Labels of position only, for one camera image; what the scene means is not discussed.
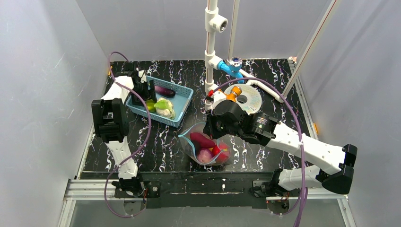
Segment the orange valve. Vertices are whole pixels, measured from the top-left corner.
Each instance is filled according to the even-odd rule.
[[[236,102],[235,99],[242,93],[242,89],[238,86],[234,86],[231,89],[230,94],[226,95],[226,100],[231,100],[233,102]]]

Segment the cauliflower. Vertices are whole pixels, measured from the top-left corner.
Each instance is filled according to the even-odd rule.
[[[154,107],[156,108],[156,113],[159,114],[160,116],[170,119],[175,118],[173,103],[171,103],[170,100],[167,100],[165,98],[159,98],[157,100],[157,103],[155,103]]]

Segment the wire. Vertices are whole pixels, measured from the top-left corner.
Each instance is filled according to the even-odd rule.
[[[292,107],[290,106],[288,101],[283,97],[283,95],[273,85],[269,84],[267,81],[262,80],[260,78],[237,78],[237,79],[232,79],[232,80],[230,80],[228,82],[225,82],[222,85],[218,86],[216,89],[214,89],[213,92],[216,92],[217,90],[219,90],[222,87],[228,85],[229,83],[234,83],[234,82],[237,82],[239,80],[257,80],[259,82],[262,82],[264,85],[268,86],[273,91],[275,91],[278,94],[278,96],[284,101],[284,104],[287,106],[287,108],[291,112],[291,115],[292,115],[292,117],[294,118],[294,121],[295,121],[296,130],[298,132],[298,139],[299,139],[300,142],[302,141],[301,126],[299,124],[298,118],[296,117],[296,114],[295,114],[294,110],[292,109]],[[304,144],[303,143],[301,143],[300,149],[301,149],[301,163],[302,163],[301,164],[301,193],[300,193],[298,199],[296,200],[295,206],[298,204],[298,202],[301,202],[301,203],[300,203],[300,206],[299,206],[298,216],[297,216],[297,218],[295,220],[295,223],[294,223],[295,227],[298,227],[299,223],[301,222],[302,212],[304,210],[304,207],[305,207],[305,204],[306,204],[306,199],[308,197],[308,190],[307,190],[307,188],[305,186],[305,150],[304,150]],[[294,207],[292,209],[290,209],[288,212],[286,212],[285,214],[288,214],[291,211],[293,211]]]
[[[143,141],[142,145],[141,145],[134,153],[132,153],[130,156],[126,157],[123,161],[121,161],[121,162],[118,164],[118,166],[107,176],[107,178],[106,178],[106,184],[105,184],[104,196],[105,196],[105,202],[106,202],[106,205],[107,205],[108,209],[109,209],[113,214],[115,214],[115,215],[117,215],[117,216],[119,216],[119,217],[121,217],[121,218],[132,218],[132,217],[137,216],[138,214],[140,214],[140,213],[141,213],[142,211],[144,211],[145,209],[139,211],[139,212],[136,213],[136,214],[131,214],[131,215],[121,215],[121,214],[115,212],[115,211],[112,209],[112,207],[110,206],[109,202],[107,201],[107,195],[106,195],[107,184],[108,184],[108,182],[109,182],[109,180],[110,180],[110,177],[111,177],[115,172],[117,172],[117,170],[120,168],[120,166],[122,166],[122,165],[123,165],[127,160],[129,160],[130,158],[133,158],[136,154],[138,154],[138,152],[139,152],[140,150],[142,150],[142,149],[145,147],[146,143],[147,143],[148,140],[149,140],[150,128],[151,128],[152,124],[151,124],[151,120],[150,120],[150,112],[149,112],[148,107],[146,106],[145,100],[143,100],[143,98],[141,98],[141,96],[138,95],[138,93],[136,93],[136,92],[135,92],[134,90],[132,90],[131,88],[126,87],[126,86],[120,84],[119,82],[116,82],[116,81],[115,81],[115,77],[114,77],[113,71],[111,70],[111,65],[110,65],[110,59],[111,59],[112,54],[114,54],[114,53],[117,53],[117,54],[121,55],[126,61],[129,61],[128,58],[125,57],[124,54],[122,54],[122,53],[120,53],[120,52],[118,52],[118,51],[113,51],[113,52],[111,52],[110,55],[107,57],[107,65],[108,65],[108,67],[109,67],[108,69],[110,69],[110,75],[111,75],[111,77],[112,77],[114,83],[116,83],[118,86],[120,86],[120,87],[122,87],[122,88],[125,88],[125,89],[129,90],[131,93],[133,93],[133,94],[140,100],[140,102],[143,104],[143,106],[145,107],[146,113],[147,113],[147,115],[148,115],[148,133],[147,133],[146,138],[145,138],[145,140]]]

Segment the eggplant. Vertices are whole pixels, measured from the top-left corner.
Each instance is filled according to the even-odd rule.
[[[175,91],[165,87],[155,86],[155,91],[159,95],[165,96],[167,98],[172,98],[175,96]]]

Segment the marble pattern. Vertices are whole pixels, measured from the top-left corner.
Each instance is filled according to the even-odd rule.
[[[227,166],[200,166],[182,152],[178,135],[197,122],[205,121],[204,109],[204,61],[140,61],[139,66],[148,68],[147,75],[190,87],[194,90],[192,102],[188,107],[179,128],[152,121],[152,132],[148,144],[140,151],[135,162],[142,172],[188,172],[188,171],[224,171],[224,172],[271,172],[277,168],[298,168],[300,159],[286,152],[259,145],[244,143],[240,138],[231,137],[234,161]],[[132,62],[113,62],[113,72],[132,70]],[[291,76],[287,60],[246,60],[243,69],[252,75],[267,80],[279,91],[282,91]],[[221,84],[230,80],[222,71],[214,70],[214,80]],[[109,77],[106,90],[112,83]],[[258,89],[262,95],[261,111],[272,115],[286,125],[295,128],[294,120],[283,104]],[[295,109],[302,131],[309,135],[305,118],[299,103],[295,87],[288,95],[288,101]],[[147,119],[126,110],[130,123],[128,142],[131,152],[143,142],[148,126]],[[101,138],[92,136],[89,151],[85,160],[84,172],[109,172],[114,168],[114,160],[110,150]]]

